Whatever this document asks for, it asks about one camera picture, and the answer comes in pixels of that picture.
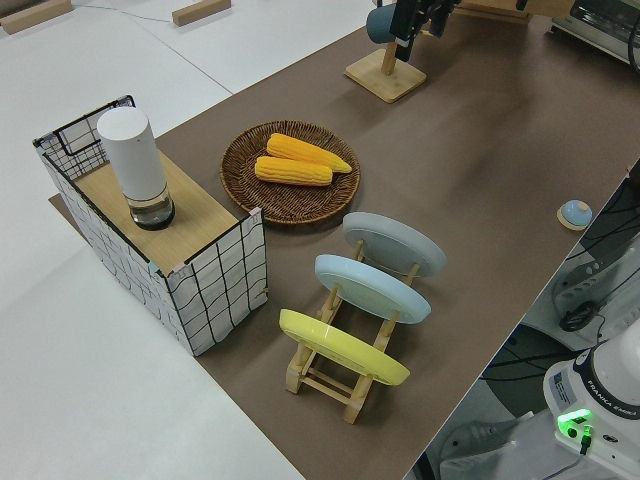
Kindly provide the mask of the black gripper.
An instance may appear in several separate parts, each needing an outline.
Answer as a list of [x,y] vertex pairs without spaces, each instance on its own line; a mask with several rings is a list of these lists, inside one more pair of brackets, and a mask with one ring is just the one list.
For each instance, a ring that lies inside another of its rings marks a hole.
[[408,61],[413,48],[413,38],[426,23],[428,32],[440,38],[445,30],[453,2],[445,0],[400,0],[395,4],[392,18],[392,34],[396,37],[396,58]]

